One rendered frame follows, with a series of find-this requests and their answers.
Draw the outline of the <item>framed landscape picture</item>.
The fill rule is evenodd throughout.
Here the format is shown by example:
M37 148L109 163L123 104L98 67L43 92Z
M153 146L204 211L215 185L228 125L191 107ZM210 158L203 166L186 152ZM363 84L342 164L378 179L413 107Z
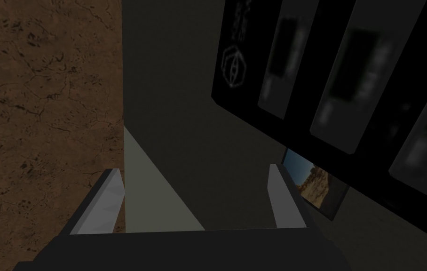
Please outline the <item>framed landscape picture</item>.
M333 221L349 186L290 149L286 149L282 165L308 204Z

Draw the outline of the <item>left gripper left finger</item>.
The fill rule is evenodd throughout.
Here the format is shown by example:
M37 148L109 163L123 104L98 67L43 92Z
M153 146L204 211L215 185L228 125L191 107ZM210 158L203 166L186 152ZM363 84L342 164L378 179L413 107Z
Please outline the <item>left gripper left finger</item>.
M125 188L120 170L105 170L60 231L60 235L113 233L124 196Z

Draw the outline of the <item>black cabinet with glass panels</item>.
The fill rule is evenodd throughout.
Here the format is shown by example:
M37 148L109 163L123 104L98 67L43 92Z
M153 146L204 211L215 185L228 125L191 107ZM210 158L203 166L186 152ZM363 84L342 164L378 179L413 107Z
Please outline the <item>black cabinet with glass panels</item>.
M427 0L225 0L212 98L427 233Z

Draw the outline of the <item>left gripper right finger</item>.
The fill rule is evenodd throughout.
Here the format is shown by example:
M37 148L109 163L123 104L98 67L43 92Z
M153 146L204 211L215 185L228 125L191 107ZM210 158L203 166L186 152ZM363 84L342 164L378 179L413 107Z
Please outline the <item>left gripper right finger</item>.
M282 164L269 166L267 189L277 228L318 228L305 200Z

